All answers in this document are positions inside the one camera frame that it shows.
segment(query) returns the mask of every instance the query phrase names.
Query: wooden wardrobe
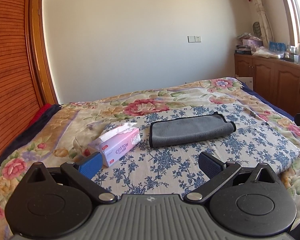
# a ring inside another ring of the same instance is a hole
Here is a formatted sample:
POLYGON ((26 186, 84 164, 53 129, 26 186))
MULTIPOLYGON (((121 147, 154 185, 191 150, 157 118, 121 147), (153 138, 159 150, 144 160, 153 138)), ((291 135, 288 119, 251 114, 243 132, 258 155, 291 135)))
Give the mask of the wooden wardrobe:
POLYGON ((0 0, 0 154, 43 106, 29 36, 29 1, 0 0))

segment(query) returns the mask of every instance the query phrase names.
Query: wooden cabinet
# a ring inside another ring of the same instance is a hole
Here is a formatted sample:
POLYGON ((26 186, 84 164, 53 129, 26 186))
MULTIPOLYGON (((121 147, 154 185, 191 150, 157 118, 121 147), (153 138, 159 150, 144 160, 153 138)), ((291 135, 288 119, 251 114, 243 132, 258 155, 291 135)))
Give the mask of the wooden cabinet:
POLYGON ((235 73, 238 77, 252 77, 252 58, 237 56, 235 61, 235 73))
POLYGON ((252 63, 253 90, 267 101, 273 100, 274 63, 254 59, 252 63))
POLYGON ((253 77, 253 90, 292 116, 300 113, 300 65, 235 54, 237 77, 253 77))
POLYGON ((300 70, 276 64, 274 104, 292 116, 300 113, 300 70))

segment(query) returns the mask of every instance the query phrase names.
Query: dark blue blanket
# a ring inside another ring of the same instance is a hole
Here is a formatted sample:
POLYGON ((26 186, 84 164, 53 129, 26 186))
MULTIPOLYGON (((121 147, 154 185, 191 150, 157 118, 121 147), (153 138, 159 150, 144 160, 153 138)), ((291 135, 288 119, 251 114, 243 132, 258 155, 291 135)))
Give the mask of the dark blue blanket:
POLYGON ((29 128, 27 128, 24 132, 22 132, 18 137, 16 137, 5 150, 2 152, 0 156, 0 165, 1 163, 8 158, 10 154, 12 154, 15 150, 20 147, 28 144, 49 122, 51 117, 61 109, 59 105, 51 106, 47 111, 45 111, 39 119, 33 123, 29 128))
POLYGON ((242 90, 247 92, 248 94, 250 94, 252 96, 255 96, 256 98, 260 99, 261 102, 263 102, 266 105, 270 106, 277 113, 282 114, 285 117, 289 118, 290 120, 294 121, 294 117, 292 115, 288 114, 286 111, 282 110, 281 108, 279 108, 277 106, 274 106, 273 104, 271 104, 270 102, 265 100, 262 96, 260 96, 258 93, 256 93, 255 91, 252 91, 250 88, 248 88, 248 86, 244 83, 243 83, 242 90))

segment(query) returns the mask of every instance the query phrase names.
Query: cabinet door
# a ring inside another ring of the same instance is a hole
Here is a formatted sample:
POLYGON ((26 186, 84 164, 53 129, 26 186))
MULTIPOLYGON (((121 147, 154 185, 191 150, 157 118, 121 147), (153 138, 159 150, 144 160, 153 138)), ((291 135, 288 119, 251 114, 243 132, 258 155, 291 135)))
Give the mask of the cabinet door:
POLYGON ((274 63, 266 60, 253 59, 253 90, 264 99, 273 102, 274 63))
POLYGON ((238 77, 252 77, 251 66, 252 58, 234 56, 235 74, 238 77))
POLYGON ((300 113, 300 70, 275 64, 275 105, 292 116, 300 113))

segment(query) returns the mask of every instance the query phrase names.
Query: blue grip pad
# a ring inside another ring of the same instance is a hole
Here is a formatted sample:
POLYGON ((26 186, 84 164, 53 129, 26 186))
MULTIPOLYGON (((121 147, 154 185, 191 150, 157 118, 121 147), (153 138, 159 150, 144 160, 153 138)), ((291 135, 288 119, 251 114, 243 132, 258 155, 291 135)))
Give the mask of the blue grip pad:
POLYGON ((102 155, 100 152, 93 153, 78 162, 75 167, 82 175, 92 179, 102 168, 102 155))

